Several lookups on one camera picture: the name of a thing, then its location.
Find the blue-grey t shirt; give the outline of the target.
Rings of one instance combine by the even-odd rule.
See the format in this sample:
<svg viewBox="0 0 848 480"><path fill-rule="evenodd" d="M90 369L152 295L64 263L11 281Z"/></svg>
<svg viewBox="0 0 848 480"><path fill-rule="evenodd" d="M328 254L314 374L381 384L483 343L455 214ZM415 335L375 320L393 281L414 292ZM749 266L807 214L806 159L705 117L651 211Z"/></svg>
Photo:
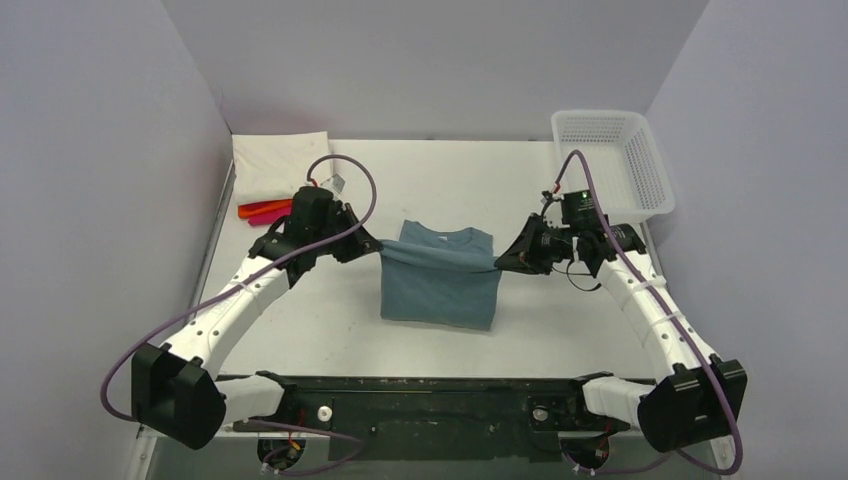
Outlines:
<svg viewBox="0 0 848 480"><path fill-rule="evenodd" d="M380 260L383 319L491 329L501 271L489 233L440 232L406 220L396 240L382 242Z"/></svg>

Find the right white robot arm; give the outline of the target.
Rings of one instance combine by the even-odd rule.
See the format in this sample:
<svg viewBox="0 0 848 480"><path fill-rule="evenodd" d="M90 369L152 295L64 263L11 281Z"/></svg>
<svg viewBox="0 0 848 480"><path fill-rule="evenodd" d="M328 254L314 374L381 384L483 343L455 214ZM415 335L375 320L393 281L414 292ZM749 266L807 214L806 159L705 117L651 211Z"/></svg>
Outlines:
<svg viewBox="0 0 848 480"><path fill-rule="evenodd" d="M740 362L722 359L694 331L632 226L598 216L587 190L557 202L563 226L531 214L496 268L548 275L559 263L583 264L625 315L655 378L653 385L611 373L578 379L580 392L565 402L569 422L588 429L603 417L616 419L640 430L662 453L732 435L747 386Z"/></svg>

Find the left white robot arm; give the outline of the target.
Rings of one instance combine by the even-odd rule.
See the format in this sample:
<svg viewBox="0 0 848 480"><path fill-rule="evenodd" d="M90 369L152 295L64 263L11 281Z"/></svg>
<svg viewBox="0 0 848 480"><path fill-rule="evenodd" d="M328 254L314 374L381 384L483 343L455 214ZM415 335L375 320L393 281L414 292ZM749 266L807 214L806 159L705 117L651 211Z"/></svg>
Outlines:
<svg viewBox="0 0 848 480"><path fill-rule="evenodd" d="M144 343L134 352L133 419L194 450L225 425L254 417L275 430L292 426L299 405L280 381L268 373L222 380L224 361L319 257L348 263L382 248L350 205L326 189L301 188L290 214L254 242L217 296L161 345Z"/></svg>

